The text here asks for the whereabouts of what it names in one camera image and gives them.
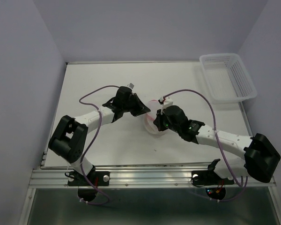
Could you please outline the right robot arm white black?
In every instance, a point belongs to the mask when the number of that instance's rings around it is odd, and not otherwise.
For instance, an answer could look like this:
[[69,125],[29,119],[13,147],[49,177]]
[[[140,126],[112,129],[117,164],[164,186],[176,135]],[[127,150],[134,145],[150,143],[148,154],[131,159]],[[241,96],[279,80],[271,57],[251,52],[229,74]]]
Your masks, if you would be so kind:
[[239,176],[249,175],[263,183],[270,182],[281,159],[265,135],[257,133],[255,136],[243,136],[214,131],[201,121],[188,119],[176,105],[157,110],[153,124],[160,132],[169,129],[187,142],[222,148],[236,155],[244,161],[244,166],[233,171]]

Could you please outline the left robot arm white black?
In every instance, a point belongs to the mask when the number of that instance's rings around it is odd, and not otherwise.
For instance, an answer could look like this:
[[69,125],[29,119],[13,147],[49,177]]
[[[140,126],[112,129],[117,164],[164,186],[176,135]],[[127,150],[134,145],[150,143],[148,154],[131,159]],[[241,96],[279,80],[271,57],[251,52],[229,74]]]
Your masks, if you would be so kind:
[[150,112],[137,94],[133,93],[132,88],[127,86],[118,87],[116,95],[101,107],[82,101],[88,96],[89,94],[81,97],[79,102],[91,105],[95,110],[78,117],[63,116],[48,144],[50,150],[73,167],[79,174],[79,180],[85,185],[91,184],[95,179],[95,166],[85,158],[87,135],[95,130],[96,138],[101,126],[116,122],[126,112],[134,117]]

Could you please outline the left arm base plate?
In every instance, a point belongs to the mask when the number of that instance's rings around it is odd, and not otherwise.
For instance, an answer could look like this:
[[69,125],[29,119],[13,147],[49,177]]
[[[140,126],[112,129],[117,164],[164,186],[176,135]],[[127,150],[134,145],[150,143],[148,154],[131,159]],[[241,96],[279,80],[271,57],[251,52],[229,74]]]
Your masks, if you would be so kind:
[[[77,171],[65,172],[67,177],[67,185],[70,187],[90,187],[90,184],[83,175]],[[110,172],[109,171],[92,171],[87,175],[88,180],[96,187],[109,186]]]

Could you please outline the white mesh laundry bag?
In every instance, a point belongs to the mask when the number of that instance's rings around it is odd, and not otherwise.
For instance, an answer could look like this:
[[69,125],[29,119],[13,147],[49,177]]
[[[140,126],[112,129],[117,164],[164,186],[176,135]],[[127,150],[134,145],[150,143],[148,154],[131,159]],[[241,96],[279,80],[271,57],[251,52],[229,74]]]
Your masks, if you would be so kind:
[[156,119],[157,110],[161,109],[161,105],[157,100],[150,100],[146,106],[150,109],[150,112],[144,115],[143,124],[145,129],[152,135],[165,135],[168,131],[158,131],[157,127],[153,124]]

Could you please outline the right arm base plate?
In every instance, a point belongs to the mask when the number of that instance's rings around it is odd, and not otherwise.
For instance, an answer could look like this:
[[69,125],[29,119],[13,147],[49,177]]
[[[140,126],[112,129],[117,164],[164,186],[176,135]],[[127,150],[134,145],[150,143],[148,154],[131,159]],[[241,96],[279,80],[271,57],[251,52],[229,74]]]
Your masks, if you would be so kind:
[[234,181],[228,178],[221,178],[214,171],[192,171],[192,183],[195,186],[211,186],[211,185],[233,185]]

